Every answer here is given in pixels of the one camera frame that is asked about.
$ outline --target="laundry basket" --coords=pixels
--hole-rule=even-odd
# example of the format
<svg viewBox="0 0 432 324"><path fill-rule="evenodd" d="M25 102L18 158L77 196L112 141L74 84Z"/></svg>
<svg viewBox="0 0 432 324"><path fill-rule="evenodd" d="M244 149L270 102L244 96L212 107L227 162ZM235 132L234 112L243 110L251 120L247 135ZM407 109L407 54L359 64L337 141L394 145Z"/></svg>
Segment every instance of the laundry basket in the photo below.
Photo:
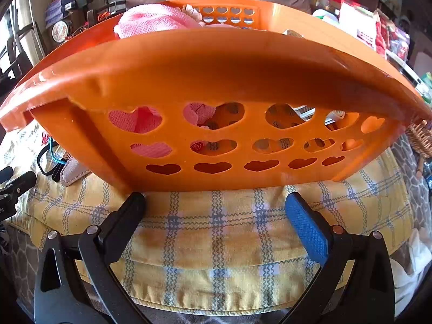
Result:
<svg viewBox="0 0 432 324"><path fill-rule="evenodd" d="M117 40L119 17L44 58L6 99L6 130L35 118L72 156L121 191L226 190L342 180L413 121L432 120L413 87L381 56L334 26L256 0L190 4L202 28ZM281 34L293 30L297 38ZM216 107L205 127L190 103ZM162 120L146 133L115 126L112 111L148 107ZM314 109L301 118L299 108ZM329 113L342 113L332 123ZM197 140L205 143L193 150ZM132 148L163 143L163 157Z"/></svg>

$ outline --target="yellow plaid tablecloth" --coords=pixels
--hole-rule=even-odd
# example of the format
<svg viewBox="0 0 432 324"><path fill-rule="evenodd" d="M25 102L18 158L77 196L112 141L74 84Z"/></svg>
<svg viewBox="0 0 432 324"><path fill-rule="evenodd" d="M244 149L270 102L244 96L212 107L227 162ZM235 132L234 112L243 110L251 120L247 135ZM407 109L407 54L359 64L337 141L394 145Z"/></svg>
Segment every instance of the yellow plaid tablecloth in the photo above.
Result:
<svg viewBox="0 0 432 324"><path fill-rule="evenodd" d="M67 188L54 183L35 163L41 148L42 128L35 121L8 133L0 146L1 166L14 167L14 178L29 169L38 175L9 222L29 233L40 248L50 230L82 233L126 198L94 174ZM402 174L387 149L342 182L146 192L146 216L111 268L135 302L154 308L245 315L289 307L318 270L285 216L284 201L293 191L330 224L355 234L379 230L390 254L413 227ZM82 263L77 264L89 282ZM346 284L351 268L348 264L339 286Z"/></svg>

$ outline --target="white fabric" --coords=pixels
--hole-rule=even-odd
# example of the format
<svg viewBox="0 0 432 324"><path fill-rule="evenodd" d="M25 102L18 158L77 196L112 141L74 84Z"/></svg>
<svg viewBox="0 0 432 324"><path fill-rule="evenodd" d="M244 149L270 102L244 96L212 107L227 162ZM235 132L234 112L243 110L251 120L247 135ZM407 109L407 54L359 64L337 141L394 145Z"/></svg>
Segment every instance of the white fabric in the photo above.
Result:
<svg viewBox="0 0 432 324"><path fill-rule="evenodd" d="M390 259L394 281L395 311L397 317L410 303L414 292L423 279L425 267L432 261L432 240L429 239L426 229L420 232L413 229L408 240L410 250L410 266L408 272L393 259Z"/></svg>

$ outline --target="blue cord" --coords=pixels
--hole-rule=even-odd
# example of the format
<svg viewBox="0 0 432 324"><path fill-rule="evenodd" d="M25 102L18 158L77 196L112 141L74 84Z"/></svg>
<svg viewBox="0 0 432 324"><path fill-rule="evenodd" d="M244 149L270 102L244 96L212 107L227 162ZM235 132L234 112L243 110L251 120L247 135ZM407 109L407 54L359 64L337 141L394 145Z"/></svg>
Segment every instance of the blue cord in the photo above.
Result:
<svg viewBox="0 0 432 324"><path fill-rule="evenodd" d="M61 160L59 160L57 157L54 156L54 152L53 152L53 138L50 137L48 139L49 143L50 143L50 153L51 153L51 158L54 162L60 163L60 164L66 164L66 162L63 162Z"/></svg>

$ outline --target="metal screw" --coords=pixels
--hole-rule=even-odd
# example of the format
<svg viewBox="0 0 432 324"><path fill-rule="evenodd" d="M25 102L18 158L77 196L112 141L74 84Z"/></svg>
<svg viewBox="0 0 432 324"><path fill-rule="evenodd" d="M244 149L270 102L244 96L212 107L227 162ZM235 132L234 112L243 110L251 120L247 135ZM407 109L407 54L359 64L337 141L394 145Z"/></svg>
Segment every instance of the metal screw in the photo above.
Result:
<svg viewBox="0 0 432 324"><path fill-rule="evenodd" d="M343 234L343 232L345 231L345 229L342 228L340 225L334 225L331 230L333 231L333 233L338 235Z"/></svg>
<svg viewBox="0 0 432 324"><path fill-rule="evenodd" d="M97 225L91 225L87 228L87 233L89 235L93 235L98 231L98 226Z"/></svg>
<svg viewBox="0 0 432 324"><path fill-rule="evenodd" d="M378 240L381 240L381 239L382 239L382 234L381 234L379 231L374 231L374 232L372 233L372 235L373 235L373 237L374 237L375 239L378 239Z"/></svg>
<svg viewBox="0 0 432 324"><path fill-rule="evenodd" d="M50 231L49 234L48 234L48 238L50 240L54 239L56 236L57 236L57 232L55 230Z"/></svg>

